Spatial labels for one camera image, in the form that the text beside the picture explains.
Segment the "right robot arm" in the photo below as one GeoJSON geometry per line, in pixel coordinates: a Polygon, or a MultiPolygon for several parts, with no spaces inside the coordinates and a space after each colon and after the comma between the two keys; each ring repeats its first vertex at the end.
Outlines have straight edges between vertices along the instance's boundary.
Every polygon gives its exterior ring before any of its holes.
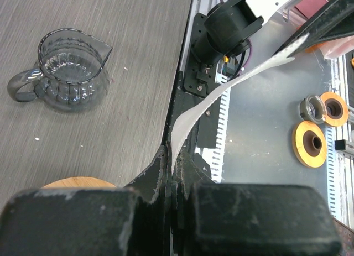
{"type": "MultiPolygon", "coordinates": [[[[224,56],[241,54],[248,47],[248,38],[290,1],[229,0],[217,4],[204,17],[204,30],[191,48],[196,61],[214,66],[224,56]]],[[[353,0],[327,2],[280,46],[280,50],[303,35],[308,37],[296,53],[316,44],[352,36],[353,0]]]]}

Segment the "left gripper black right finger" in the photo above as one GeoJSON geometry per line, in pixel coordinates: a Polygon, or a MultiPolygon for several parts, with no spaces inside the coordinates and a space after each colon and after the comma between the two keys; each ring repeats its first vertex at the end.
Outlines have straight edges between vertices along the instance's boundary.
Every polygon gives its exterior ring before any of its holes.
{"type": "Polygon", "coordinates": [[[325,200],[303,185],[217,184],[181,150],[174,165],[175,255],[338,255],[325,200]]]}

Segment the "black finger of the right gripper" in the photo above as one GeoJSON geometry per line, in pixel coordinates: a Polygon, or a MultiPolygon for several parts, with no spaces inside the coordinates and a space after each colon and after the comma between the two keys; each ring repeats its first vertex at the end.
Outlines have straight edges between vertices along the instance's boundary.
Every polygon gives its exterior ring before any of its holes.
{"type": "Polygon", "coordinates": [[[353,35],[353,0],[329,0],[277,50],[280,52],[301,36],[309,36],[291,56],[316,44],[353,35]]]}

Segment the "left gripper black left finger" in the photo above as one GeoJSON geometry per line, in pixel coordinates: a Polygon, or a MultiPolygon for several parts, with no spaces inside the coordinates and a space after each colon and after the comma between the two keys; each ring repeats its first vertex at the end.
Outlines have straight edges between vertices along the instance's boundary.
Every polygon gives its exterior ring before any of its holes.
{"type": "Polygon", "coordinates": [[[2,255],[169,255],[171,147],[122,188],[27,189],[1,213],[2,255]]]}

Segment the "white paper coffee filter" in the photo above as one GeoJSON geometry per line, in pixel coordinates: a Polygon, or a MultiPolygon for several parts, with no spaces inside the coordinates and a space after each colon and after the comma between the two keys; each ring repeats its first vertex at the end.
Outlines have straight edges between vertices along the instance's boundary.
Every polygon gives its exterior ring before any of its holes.
{"type": "Polygon", "coordinates": [[[176,119],[171,132],[171,169],[174,170],[178,154],[195,123],[225,91],[265,70],[292,62],[295,58],[291,54],[304,44],[309,35],[306,33],[248,73],[217,87],[198,105],[182,113],[176,119]]]}

